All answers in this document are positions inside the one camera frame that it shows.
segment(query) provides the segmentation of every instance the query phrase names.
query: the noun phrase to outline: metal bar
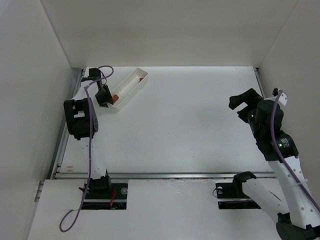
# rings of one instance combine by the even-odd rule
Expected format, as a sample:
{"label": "metal bar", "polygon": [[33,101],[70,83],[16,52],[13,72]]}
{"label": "metal bar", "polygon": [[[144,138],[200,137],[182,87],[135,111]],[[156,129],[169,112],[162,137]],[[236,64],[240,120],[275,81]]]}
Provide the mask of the metal bar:
{"label": "metal bar", "polygon": [[[232,179],[234,173],[109,173],[111,179]],[[275,178],[273,172],[254,172],[257,178]],[[87,173],[57,173],[56,179],[86,179]]]}
{"label": "metal bar", "polygon": [[[80,81],[81,78],[83,77],[85,70],[82,68],[73,68],[72,73],[75,76],[77,74],[77,78],[74,78],[73,83],[71,85],[71,90],[69,93],[68,98],[71,99],[78,91],[79,86],[80,86]],[[49,172],[47,175],[47,179],[54,179],[55,178],[55,173],[57,171],[57,167],[59,164],[61,164],[65,150],[67,147],[67,142],[68,142],[68,131],[67,131],[67,125],[66,125],[66,119],[65,116],[63,116],[62,121],[61,121],[61,126],[59,130],[59,134],[57,137],[57,141],[55,144],[54,152],[53,152],[53,157],[51,161],[51,165],[49,168]]]}
{"label": "metal bar", "polygon": [[258,82],[259,89],[260,89],[260,92],[261,92],[261,94],[262,94],[262,97],[265,98],[266,95],[265,95],[264,89],[262,88],[262,84],[261,84],[260,77],[259,77],[259,74],[258,74],[258,69],[256,69],[256,68],[254,67],[253,70],[254,70],[254,74],[255,74],[256,80],[257,80],[257,82]]}

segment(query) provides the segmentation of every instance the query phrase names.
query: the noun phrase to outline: wall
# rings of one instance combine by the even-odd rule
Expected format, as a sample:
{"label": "wall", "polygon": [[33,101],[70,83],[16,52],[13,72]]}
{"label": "wall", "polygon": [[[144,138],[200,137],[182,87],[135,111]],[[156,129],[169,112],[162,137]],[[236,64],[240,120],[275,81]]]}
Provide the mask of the wall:
{"label": "wall", "polygon": [[298,0],[41,1],[73,67],[258,67]]}
{"label": "wall", "polygon": [[39,0],[0,10],[0,235],[25,239],[46,176],[72,71]]}
{"label": "wall", "polygon": [[300,151],[301,167],[320,202],[320,1],[300,0],[259,69],[267,95],[288,95],[284,129]]}

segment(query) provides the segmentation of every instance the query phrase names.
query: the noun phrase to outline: orange object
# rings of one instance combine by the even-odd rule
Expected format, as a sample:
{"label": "orange object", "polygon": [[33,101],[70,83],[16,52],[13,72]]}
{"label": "orange object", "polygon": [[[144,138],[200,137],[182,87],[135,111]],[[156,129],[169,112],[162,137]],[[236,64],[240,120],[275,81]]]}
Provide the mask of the orange object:
{"label": "orange object", "polygon": [[113,100],[113,103],[112,104],[115,104],[115,102],[119,99],[119,96],[118,95],[114,95],[112,97],[112,100]]}

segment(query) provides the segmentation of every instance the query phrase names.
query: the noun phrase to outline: purple cable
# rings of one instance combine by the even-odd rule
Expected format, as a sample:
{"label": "purple cable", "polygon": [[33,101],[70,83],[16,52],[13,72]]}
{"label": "purple cable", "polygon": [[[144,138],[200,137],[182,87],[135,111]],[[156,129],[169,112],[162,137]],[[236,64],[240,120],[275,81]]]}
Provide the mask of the purple cable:
{"label": "purple cable", "polygon": [[280,149],[278,148],[278,144],[276,141],[276,136],[275,136],[275,116],[276,116],[276,110],[277,110],[277,105],[279,102],[279,99],[282,95],[284,91],[280,90],[278,95],[276,96],[276,99],[274,101],[274,105],[273,105],[273,109],[272,109],[272,113],[271,113],[271,126],[270,126],[270,130],[271,130],[271,138],[272,138],[272,143],[273,143],[273,147],[276,151],[276,153],[278,154],[279,158],[281,159],[281,161],[283,162],[283,164],[285,165],[285,167],[288,169],[288,171],[291,173],[291,175],[293,176],[294,180],[299,184],[299,187],[301,188],[301,190],[305,193],[305,195],[310,199],[310,201],[312,202],[312,204],[315,206],[315,208],[318,210],[318,212],[320,213],[320,207],[319,205],[316,203],[316,201],[313,199],[313,197],[311,196],[311,194],[308,192],[308,190],[305,188],[305,186],[302,185],[301,181],[299,180],[299,178],[297,177],[297,175],[295,174],[295,172],[291,169],[291,167],[289,166],[289,164],[287,163],[287,161],[285,160],[284,156],[282,156],[282,153],[280,151]]}
{"label": "purple cable", "polygon": [[100,66],[100,67],[98,67],[98,69],[104,68],[104,67],[110,68],[110,69],[111,69],[111,73],[110,73],[109,75],[107,75],[107,76],[101,77],[101,78],[99,78],[99,79],[97,79],[97,80],[94,80],[94,81],[90,82],[87,86],[84,87],[84,91],[85,91],[86,97],[87,97],[87,99],[88,99],[89,118],[90,118],[90,120],[89,120],[89,121],[90,121],[90,122],[89,122],[90,135],[89,135],[89,145],[88,145],[88,146],[89,146],[89,174],[88,174],[88,178],[87,178],[87,181],[86,181],[86,185],[85,185],[85,188],[84,188],[84,193],[83,193],[83,196],[82,196],[82,199],[81,199],[81,203],[80,203],[79,209],[77,210],[76,216],[75,216],[72,224],[71,224],[70,227],[68,227],[66,230],[62,229],[62,224],[63,224],[64,220],[66,219],[66,217],[67,217],[70,213],[72,213],[74,210],[68,211],[68,212],[64,215],[64,217],[61,219],[61,222],[60,222],[60,224],[59,224],[59,229],[60,229],[60,231],[61,231],[62,233],[68,232],[68,231],[69,231],[70,229],[72,229],[72,227],[76,224],[76,221],[77,221],[77,219],[78,219],[78,217],[79,217],[79,214],[80,214],[80,211],[81,211],[81,209],[82,209],[82,206],[83,206],[83,204],[84,204],[84,202],[85,202],[86,195],[87,195],[87,193],[88,193],[89,183],[90,183],[90,179],[91,179],[91,165],[92,165],[92,160],[91,160],[91,145],[92,145],[92,139],[93,139],[93,120],[92,120],[92,118],[93,118],[93,107],[94,107],[94,104],[93,104],[93,102],[92,102],[92,100],[91,100],[91,98],[90,98],[90,96],[89,96],[88,88],[89,88],[92,84],[94,84],[94,83],[96,83],[96,82],[99,82],[99,81],[102,81],[103,79],[107,79],[107,78],[109,78],[112,74],[114,74],[114,72],[115,72],[115,71],[114,71],[114,68],[113,68],[112,66],[109,66],[109,65]]}

